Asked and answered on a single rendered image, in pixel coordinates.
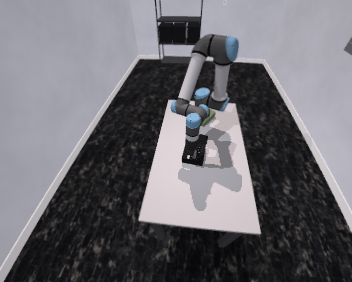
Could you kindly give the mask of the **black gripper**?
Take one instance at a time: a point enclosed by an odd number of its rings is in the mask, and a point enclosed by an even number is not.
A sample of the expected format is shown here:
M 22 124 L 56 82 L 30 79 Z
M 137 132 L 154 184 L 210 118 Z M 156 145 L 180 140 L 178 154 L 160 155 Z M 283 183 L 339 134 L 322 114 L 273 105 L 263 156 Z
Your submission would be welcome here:
M 207 144 L 207 140 L 208 140 L 208 136 L 206 135 L 198 134 L 195 137 L 190 137 L 186 134 L 185 145 L 187 147 L 187 155 L 190 155 L 192 156 L 192 158 L 196 159 L 197 150 L 195 150 L 195 148 L 197 147 L 198 144 L 200 145 Z

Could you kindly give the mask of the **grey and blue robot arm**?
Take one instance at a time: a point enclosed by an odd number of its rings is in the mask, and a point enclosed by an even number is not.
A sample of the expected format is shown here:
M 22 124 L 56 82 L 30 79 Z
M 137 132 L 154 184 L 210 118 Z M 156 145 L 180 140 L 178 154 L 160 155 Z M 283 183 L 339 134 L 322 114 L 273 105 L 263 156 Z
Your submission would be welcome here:
M 191 60 L 178 99 L 171 103 L 173 113 L 186 117 L 186 134 L 188 136 L 195 137 L 199 134 L 200 126 L 210 116 L 210 109 L 224 112 L 225 105 L 230 99 L 226 93 L 229 65 L 236 60 L 238 49 L 237 38 L 214 34 L 202 37 L 192 49 Z M 216 64 L 214 92 L 210 93 L 207 88 L 198 89 L 195 92 L 195 106 L 193 106 L 189 104 L 190 99 L 203 62 L 208 56 L 213 57 L 213 62 Z

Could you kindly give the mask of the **black lighting desk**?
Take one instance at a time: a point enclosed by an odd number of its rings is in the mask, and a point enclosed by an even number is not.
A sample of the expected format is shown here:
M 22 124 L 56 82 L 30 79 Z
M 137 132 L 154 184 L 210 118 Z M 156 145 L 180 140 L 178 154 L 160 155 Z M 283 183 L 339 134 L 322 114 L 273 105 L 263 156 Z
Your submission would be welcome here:
M 183 155 L 182 155 L 182 163 L 188 163 L 193 165 L 203 166 L 204 154 L 205 154 L 205 145 L 198 144 L 195 150 L 196 152 L 196 159 L 192 158 L 192 156 L 187 155 L 187 147 L 185 145 Z

